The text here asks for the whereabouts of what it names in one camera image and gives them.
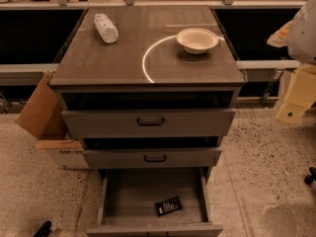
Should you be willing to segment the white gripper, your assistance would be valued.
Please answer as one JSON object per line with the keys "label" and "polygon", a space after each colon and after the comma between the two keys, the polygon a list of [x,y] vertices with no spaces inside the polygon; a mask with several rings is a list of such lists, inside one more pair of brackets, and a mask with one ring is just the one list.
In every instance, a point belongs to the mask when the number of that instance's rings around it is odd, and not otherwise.
{"label": "white gripper", "polygon": [[303,64],[290,75],[276,119],[294,124],[316,103],[316,65]]}

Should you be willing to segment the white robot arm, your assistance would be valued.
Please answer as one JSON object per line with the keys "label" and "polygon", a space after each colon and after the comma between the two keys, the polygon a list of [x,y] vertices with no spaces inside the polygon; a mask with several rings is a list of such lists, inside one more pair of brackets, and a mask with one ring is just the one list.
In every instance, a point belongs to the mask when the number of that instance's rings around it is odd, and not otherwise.
{"label": "white robot arm", "polygon": [[294,124],[316,102],[316,0],[307,2],[294,18],[268,39],[274,47],[287,47],[288,55],[300,62],[290,74],[276,119]]}

